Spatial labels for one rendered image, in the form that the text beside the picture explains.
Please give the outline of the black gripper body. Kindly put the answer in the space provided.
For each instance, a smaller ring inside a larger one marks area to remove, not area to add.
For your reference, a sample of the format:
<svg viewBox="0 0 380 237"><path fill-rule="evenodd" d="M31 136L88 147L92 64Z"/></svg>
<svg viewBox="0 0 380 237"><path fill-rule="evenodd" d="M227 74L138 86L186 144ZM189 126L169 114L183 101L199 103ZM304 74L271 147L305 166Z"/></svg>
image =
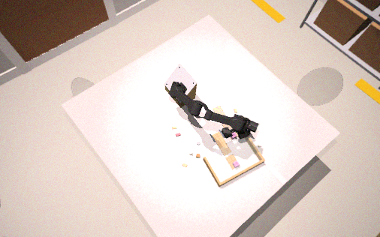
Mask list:
<svg viewBox="0 0 380 237"><path fill-rule="evenodd" d="M232 131L232 132L231 132ZM231 137L232 136L232 133L234 133L235 132L235 130L234 129L228 129L228 127L225 127L225 128L222 128L222 133L223 133L223 135L224 135L224 137L227 139L227 138L229 138L229 137Z"/></svg>

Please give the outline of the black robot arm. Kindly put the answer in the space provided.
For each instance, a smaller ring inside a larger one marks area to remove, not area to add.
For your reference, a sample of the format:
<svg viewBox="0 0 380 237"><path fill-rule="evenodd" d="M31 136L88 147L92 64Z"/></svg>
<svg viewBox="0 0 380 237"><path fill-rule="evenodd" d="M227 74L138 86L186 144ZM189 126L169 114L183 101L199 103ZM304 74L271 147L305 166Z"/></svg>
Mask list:
<svg viewBox="0 0 380 237"><path fill-rule="evenodd" d="M251 132L256 132L259 123L251 121L242 115L234 114L233 117L228 117L226 115L215 113L211 111L205 103L199 100L192 100L188 95L185 94L186 90L187 88L182 83L173 81L169 95L172 98L180 99L188 107L188 111L192 116L196 117L197 119L203 118L207 121L211 120L214 122L222 123L224 125L229 125L235 130L235 132L237 132L239 139L248 137ZM202 107L204 107L206 110L204 117L199 116Z"/></svg>

